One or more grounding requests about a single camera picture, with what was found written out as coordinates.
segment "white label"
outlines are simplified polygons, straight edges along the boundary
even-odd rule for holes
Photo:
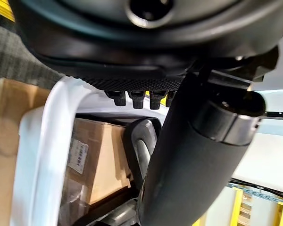
[[[80,174],[83,174],[88,145],[79,140],[71,139],[68,166]]]

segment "black mesh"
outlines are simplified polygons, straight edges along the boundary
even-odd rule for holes
[[[97,89],[107,90],[107,91],[139,91],[139,90],[178,90],[182,80],[128,80],[128,79],[90,79],[81,78],[85,82],[93,85]]]

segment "black rubber handle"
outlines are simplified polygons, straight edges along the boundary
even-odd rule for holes
[[[203,135],[203,133],[214,135],[219,131],[216,126],[210,131],[203,115],[213,122],[212,115],[218,116],[220,112],[227,114],[229,111],[226,108],[231,106],[229,103],[217,100],[212,105],[222,103],[223,106],[218,108],[220,112],[215,114],[205,112],[210,109],[205,106],[212,102],[207,101],[207,91],[202,91],[201,85],[195,85],[197,82],[194,76],[187,76],[172,102],[140,193],[138,218],[141,226],[191,226],[222,191],[252,139],[251,137],[244,145],[224,142],[231,142],[233,133],[237,132],[237,126],[242,126],[241,128],[245,130],[245,122],[241,121],[239,114],[233,113],[235,109],[229,110],[232,111],[233,119],[225,117],[224,123],[219,122],[219,130],[229,125],[227,134],[224,136],[217,134],[216,137]],[[229,102],[231,102],[234,100],[233,95],[240,96],[239,93],[240,91],[233,92],[232,95],[223,97],[230,97]],[[255,113],[250,113],[251,116],[242,119],[255,119],[253,122],[258,122],[265,110],[264,100],[255,94],[255,97],[251,97],[249,101],[257,102]],[[197,115],[200,111],[204,112],[199,119]],[[248,130],[254,132],[257,127],[258,125],[254,128],[251,125]],[[245,137],[250,136],[248,134],[242,137],[245,141]]]

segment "round hole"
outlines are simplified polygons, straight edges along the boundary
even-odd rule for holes
[[[127,16],[136,26],[157,28],[171,19],[173,0],[129,0]]]

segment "floor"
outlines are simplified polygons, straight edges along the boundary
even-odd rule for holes
[[[14,23],[0,16],[0,78],[51,89],[61,76],[28,52],[16,34]]]

